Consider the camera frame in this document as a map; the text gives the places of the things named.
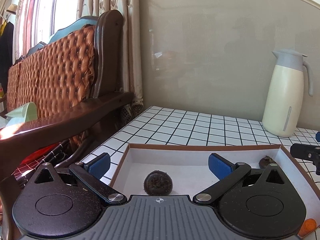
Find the metal screw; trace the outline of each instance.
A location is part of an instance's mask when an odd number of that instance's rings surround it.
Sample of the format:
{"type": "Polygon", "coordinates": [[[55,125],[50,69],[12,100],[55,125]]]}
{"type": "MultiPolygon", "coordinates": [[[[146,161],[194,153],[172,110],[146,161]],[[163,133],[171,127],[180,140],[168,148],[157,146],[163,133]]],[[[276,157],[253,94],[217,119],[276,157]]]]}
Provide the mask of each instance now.
{"type": "Polygon", "coordinates": [[[209,201],[211,199],[211,196],[207,193],[200,193],[196,195],[196,199],[198,201],[209,201]]]}
{"type": "Polygon", "coordinates": [[[121,201],[123,199],[124,199],[124,196],[122,194],[119,194],[119,193],[113,193],[113,194],[110,194],[108,196],[108,200],[110,200],[112,202],[121,201]]]}

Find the wooden armrest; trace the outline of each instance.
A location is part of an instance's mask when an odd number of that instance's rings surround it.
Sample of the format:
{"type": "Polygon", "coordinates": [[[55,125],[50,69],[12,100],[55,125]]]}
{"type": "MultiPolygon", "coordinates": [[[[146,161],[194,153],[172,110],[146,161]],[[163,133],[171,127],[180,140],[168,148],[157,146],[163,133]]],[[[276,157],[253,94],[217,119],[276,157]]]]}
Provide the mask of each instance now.
{"type": "Polygon", "coordinates": [[[92,127],[109,112],[129,104],[133,93],[113,92],[52,116],[0,130],[0,181],[36,150],[75,136],[92,127]]]}
{"type": "Polygon", "coordinates": [[[0,98],[0,103],[7,100],[7,94],[0,98]]]}

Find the thermos handle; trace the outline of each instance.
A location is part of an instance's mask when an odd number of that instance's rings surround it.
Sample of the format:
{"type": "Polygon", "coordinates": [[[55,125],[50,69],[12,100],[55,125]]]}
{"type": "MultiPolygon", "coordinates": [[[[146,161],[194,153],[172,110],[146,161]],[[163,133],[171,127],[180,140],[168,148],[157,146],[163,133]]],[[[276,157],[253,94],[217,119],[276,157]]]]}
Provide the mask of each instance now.
{"type": "Polygon", "coordinates": [[[312,70],[310,67],[310,64],[308,62],[306,62],[305,60],[303,61],[303,65],[306,67],[307,69],[307,73],[308,73],[308,83],[309,83],[309,96],[313,96],[313,79],[312,79],[312,70]]]}

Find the carrot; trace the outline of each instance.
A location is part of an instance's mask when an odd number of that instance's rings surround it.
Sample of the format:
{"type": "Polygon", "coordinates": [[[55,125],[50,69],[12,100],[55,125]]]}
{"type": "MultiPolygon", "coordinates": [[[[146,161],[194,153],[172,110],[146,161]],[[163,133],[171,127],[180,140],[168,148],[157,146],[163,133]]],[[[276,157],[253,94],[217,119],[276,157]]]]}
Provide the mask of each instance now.
{"type": "Polygon", "coordinates": [[[311,233],[312,231],[316,230],[316,228],[317,228],[316,221],[312,218],[309,218],[303,222],[298,235],[300,237],[304,237],[307,234],[311,233]]]}

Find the cardboard box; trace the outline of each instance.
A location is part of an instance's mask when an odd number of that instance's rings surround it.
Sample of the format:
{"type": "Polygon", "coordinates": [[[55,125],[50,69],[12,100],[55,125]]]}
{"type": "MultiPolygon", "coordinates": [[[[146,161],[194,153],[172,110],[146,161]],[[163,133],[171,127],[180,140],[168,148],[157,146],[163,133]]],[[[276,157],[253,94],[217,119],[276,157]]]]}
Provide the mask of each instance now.
{"type": "Polygon", "coordinates": [[[282,145],[252,146],[172,146],[129,144],[112,177],[110,186],[126,195],[146,195],[143,182],[154,171],[166,172],[173,182],[171,195],[190,198],[218,181],[208,167],[208,157],[217,153],[232,163],[245,162],[259,168],[268,155],[287,175],[301,199],[308,218],[320,224],[320,190],[297,160],[282,145]]]}

